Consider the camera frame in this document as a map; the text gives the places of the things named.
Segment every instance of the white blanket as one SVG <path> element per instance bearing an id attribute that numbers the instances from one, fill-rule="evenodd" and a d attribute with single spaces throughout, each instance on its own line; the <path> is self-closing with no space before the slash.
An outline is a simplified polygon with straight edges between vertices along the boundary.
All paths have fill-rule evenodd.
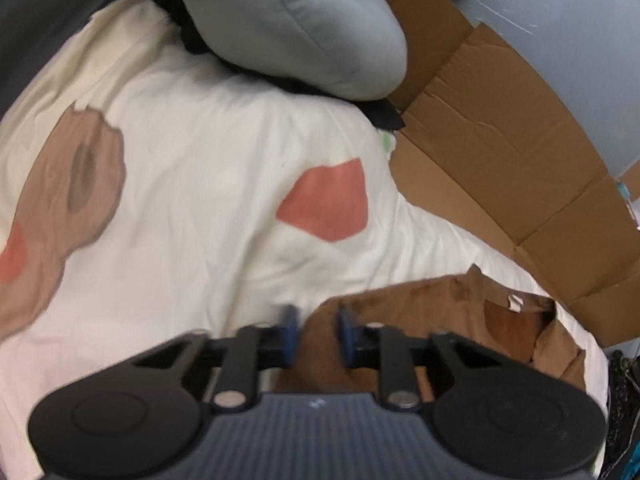
<path id="1" fill-rule="evenodd" d="M 40 474 L 26 436 L 39 399 L 181 332 L 228 335 L 276 320 L 283 304 L 306 316 L 337 294 L 472 264 L 506 286 L 543 294 L 497 251 L 407 203 L 378 132 L 357 108 L 289 95 L 229 73 L 213 56 L 191 56 L 149 0 L 120 0 L 97 13 L 0 123 L 0 247 L 38 152 L 74 103 L 103 110 L 122 131 L 127 179 L 113 221 L 69 258 L 49 308 L 0 345 L 8 480 Z M 347 181 L 338 167 L 349 168 Z M 346 212 L 344 239 L 281 221 L 290 214 L 281 202 L 311 168 L 322 176 L 316 191 L 329 218 L 321 220 Z M 350 201 L 359 178 L 366 194 L 357 213 Z M 345 194 L 344 186 L 356 189 Z M 560 309 L 559 317 L 586 349 L 587 390 L 605 409 L 604 355 L 571 316 Z"/>

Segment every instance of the brown fabric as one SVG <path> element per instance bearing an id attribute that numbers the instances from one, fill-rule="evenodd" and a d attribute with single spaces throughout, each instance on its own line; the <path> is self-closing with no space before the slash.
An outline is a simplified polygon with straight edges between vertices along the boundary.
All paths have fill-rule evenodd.
<path id="1" fill-rule="evenodd" d="M 124 179 L 122 133 L 96 110 L 68 108 L 31 168 L 0 254 L 0 341 L 49 306 L 66 258 L 113 217 Z"/>
<path id="2" fill-rule="evenodd" d="M 510 310 L 519 305 L 520 312 Z M 338 308 L 348 304 L 363 323 L 382 322 L 408 336 L 455 332 L 584 390 L 584 351 L 555 317 L 549 298 L 510 290 L 473 266 L 466 274 L 403 283 L 332 298 L 305 323 L 296 365 L 281 373 L 277 389 L 300 392 L 374 392 L 377 373 L 348 370 L 335 338 Z M 433 399 L 424 369 L 417 369 L 424 400 Z"/>

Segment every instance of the gray neck pillow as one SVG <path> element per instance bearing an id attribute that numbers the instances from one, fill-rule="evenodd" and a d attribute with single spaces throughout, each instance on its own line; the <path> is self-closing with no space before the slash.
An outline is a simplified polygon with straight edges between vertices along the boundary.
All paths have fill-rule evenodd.
<path id="1" fill-rule="evenodd" d="M 351 101 L 382 99 L 406 72 L 385 0 L 183 0 L 209 48 L 266 75 Z"/>

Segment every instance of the silver screw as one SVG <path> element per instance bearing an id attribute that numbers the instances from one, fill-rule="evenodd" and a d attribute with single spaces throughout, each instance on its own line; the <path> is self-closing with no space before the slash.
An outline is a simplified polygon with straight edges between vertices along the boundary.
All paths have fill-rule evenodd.
<path id="1" fill-rule="evenodd" d="M 213 397 L 213 402 L 220 408 L 238 408 L 246 402 L 246 397 L 241 392 L 227 390 L 216 394 Z"/>
<path id="2" fill-rule="evenodd" d="M 386 400 L 402 410 L 415 408 L 420 403 L 420 397 L 411 392 L 398 391 L 390 394 Z"/>

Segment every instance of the red spot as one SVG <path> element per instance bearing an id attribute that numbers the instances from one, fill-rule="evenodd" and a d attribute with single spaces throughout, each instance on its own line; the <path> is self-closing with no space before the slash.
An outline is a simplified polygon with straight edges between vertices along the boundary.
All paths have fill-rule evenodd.
<path id="1" fill-rule="evenodd" d="M 0 254 L 0 282 L 12 282 L 22 272 L 27 261 L 27 246 L 20 224 L 11 227 L 9 239 Z"/>
<path id="2" fill-rule="evenodd" d="M 276 213 L 281 222 L 327 242 L 344 240 L 367 226 L 369 206 L 359 158 L 306 170 Z"/>

